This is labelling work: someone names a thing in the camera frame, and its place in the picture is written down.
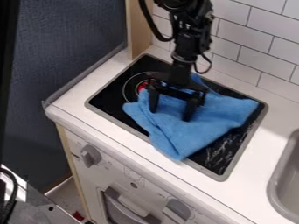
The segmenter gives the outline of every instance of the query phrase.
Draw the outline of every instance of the cable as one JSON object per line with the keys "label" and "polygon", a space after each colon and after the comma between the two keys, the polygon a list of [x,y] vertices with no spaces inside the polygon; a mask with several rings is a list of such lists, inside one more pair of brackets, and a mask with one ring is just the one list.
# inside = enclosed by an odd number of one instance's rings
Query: cable
{"label": "cable", "polygon": [[10,218],[12,210],[13,210],[14,206],[16,205],[18,184],[17,184],[17,179],[10,171],[5,170],[4,168],[0,168],[0,172],[6,174],[11,179],[12,184],[13,184],[13,190],[12,190],[10,199],[7,202],[7,204],[3,210],[2,219],[0,220],[0,221],[2,221],[1,224],[5,224],[5,223],[7,223],[8,219]]}
{"label": "cable", "polygon": [[198,74],[207,74],[210,70],[211,70],[211,68],[212,68],[212,61],[208,58],[208,57],[206,57],[204,54],[201,54],[201,57],[203,57],[203,59],[204,60],[206,60],[207,62],[209,62],[210,63],[210,66],[204,71],[204,72],[200,72],[199,70],[198,70],[198,66],[197,66],[197,64],[196,64],[196,62],[193,64],[194,65],[194,70],[195,70],[195,72],[197,72]]}
{"label": "cable", "polygon": [[[148,21],[149,27],[150,29],[153,31],[153,33],[155,34],[156,38],[162,42],[169,42],[172,41],[174,36],[176,35],[175,33],[172,33],[172,36],[170,38],[165,38],[161,32],[158,30],[158,28],[156,27],[156,24],[152,18],[152,16],[150,15],[148,6],[146,5],[144,0],[139,0],[139,4],[140,4],[140,8],[143,11],[143,15],[145,16],[146,20]],[[173,23],[173,17],[170,16],[170,21],[171,23]]]}

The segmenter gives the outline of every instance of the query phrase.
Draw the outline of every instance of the knob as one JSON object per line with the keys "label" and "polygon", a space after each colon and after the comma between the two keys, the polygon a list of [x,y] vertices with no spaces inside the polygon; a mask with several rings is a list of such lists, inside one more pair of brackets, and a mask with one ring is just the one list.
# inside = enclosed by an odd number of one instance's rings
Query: knob
{"label": "knob", "polygon": [[93,146],[87,145],[81,150],[83,162],[87,168],[101,161],[101,154]]}
{"label": "knob", "polygon": [[191,216],[191,210],[187,205],[177,199],[171,199],[163,210],[166,218],[163,223],[184,224]]}

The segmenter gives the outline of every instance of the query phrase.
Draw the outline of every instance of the sink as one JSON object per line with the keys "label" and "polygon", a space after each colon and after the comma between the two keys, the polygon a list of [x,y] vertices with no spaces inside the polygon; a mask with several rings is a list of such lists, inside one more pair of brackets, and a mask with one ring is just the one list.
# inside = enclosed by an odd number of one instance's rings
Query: sink
{"label": "sink", "polygon": [[279,214],[299,223],[299,130],[291,135],[267,192],[270,203]]}

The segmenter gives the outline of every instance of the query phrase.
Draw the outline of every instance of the white countertop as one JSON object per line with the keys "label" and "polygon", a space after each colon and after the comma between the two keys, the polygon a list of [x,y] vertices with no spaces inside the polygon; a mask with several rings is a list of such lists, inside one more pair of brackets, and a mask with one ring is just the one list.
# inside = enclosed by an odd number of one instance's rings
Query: white countertop
{"label": "white countertop", "polygon": [[[170,53],[160,48],[152,46],[147,53],[170,61]],[[131,61],[127,58],[125,51],[118,53],[63,94],[52,105],[63,109],[69,115],[77,117],[90,127],[113,138],[142,158],[146,158],[150,161],[148,165],[155,164],[159,169],[167,171],[168,174],[166,172],[165,175],[172,173],[180,179],[177,182],[178,185],[182,184],[182,187],[188,187],[186,184],[188,183],[195,190],[198,190],[196,197],[212,207],[217,207],[218,210],[227,213],[228,216],[230,214],[226,211],[224,205],[255,223],[292,223],[280,216],[270,205],[267,197],[267,184],[291,133],[299,129],[298,103],[214,70],[206,74],[206,78],[246,95],[251,95],[266,102],[269,106],[268,113],[256,130],[238,164],[234,167],[229,179],[218,182],[184,163],[174,162],[166,158],[149,143],[114,125],[84,106],[85,101],[91,95],[113,79],[129,63]],[[55,107],[46,109],[47,114],[54,121],[53,117],[59,117],[59,111]],[[204,192],[211,197],[206,198],[203,193],[199,192]],[[232,219],[236,223],[249,223],[242,220],[241,217],[237,218],[237,216],[232,217]]]}

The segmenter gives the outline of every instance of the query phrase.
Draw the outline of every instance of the blue cloth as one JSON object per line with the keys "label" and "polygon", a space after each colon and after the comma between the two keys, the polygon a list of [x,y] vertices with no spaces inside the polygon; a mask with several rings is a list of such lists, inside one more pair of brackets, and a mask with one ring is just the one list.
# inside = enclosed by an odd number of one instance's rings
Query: blue cloth
{"label": "blue cloth", "polygon": [[[192,78],[203,84],[196,74]],[[185,101],[160,95],[155,114],[150,112],[149,93],[139,94],[139,101],[126,103],[123,110],[149,132],[151,143],[170,158],[182,160],[221,137],[228,130],[240,127],[255,111],[258,102],[235,99],[211,90],[205,106],[198,107],[189,122],[182,121]]]}

